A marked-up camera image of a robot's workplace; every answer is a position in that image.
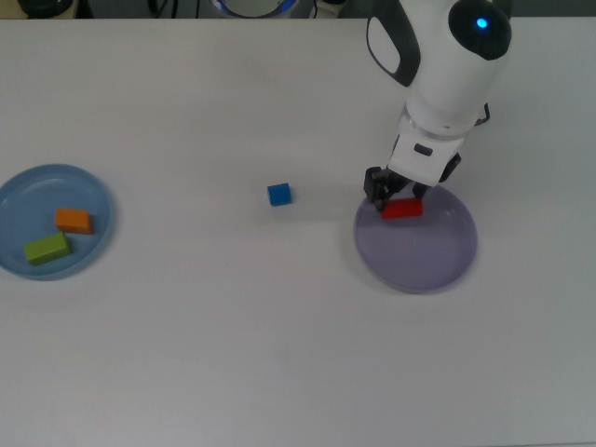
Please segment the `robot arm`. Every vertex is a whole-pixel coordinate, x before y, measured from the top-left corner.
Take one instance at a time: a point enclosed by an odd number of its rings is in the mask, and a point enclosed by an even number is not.
[[[377,209],[410,182],[423,196],[453,172],[467,135],[490,117],[486,102],[510,40],[507,15],[488,0],[450,3],[423,25],[398,0],[375,0],[369,50],[409,87],[387,169],[367,170],[364,189]]]

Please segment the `cable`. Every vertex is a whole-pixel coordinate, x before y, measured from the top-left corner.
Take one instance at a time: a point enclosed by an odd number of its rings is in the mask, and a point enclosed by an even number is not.
[[[174,0],[174,4],[171,7],[171,17],[176,19],[176,14],[178,14],[178,0]]]
[[[164,3],[161,4],[161,7],[159,7],[159,10],[157,11],[157,14],[155,14],[154,19],[159,19],[161,17],[161,13],[164,12],[164,7],[166,7],[167,3],[168,0],[164,0]]]
[[[157,13],[157,0],[147,0],[147,6],[149,6],[151,15],[154,16]]]

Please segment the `red block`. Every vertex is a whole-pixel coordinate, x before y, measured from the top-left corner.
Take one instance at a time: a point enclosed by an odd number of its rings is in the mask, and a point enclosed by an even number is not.
[[[422,216],[422,198],[398,198],[389,200],[381,213],[383,219]]]

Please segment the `block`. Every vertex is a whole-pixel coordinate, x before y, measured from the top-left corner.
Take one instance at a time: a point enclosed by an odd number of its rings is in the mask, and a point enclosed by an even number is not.
[[[422,216],[422,198],[398,198],[389,200],[381,213],[383,219]]]
[[[58,208],[56,210],[56,226],[63,233],[93,234],[91,216],[85,210]]]
[[[269,193],[269,203],[272,207],[291,203],[290,185],[287,183],[267,186],[267,192]]]
[[[71,254],[71,246],[63,232],[25,244],[25,257],[33,265],[49,263]]]

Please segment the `blue cube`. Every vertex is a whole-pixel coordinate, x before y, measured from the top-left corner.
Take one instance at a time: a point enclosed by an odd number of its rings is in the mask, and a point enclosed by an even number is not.
[[[267,193],[269,193],[269,203],[272,207],[291,203],[290,186],[287,183],[267,186]]]

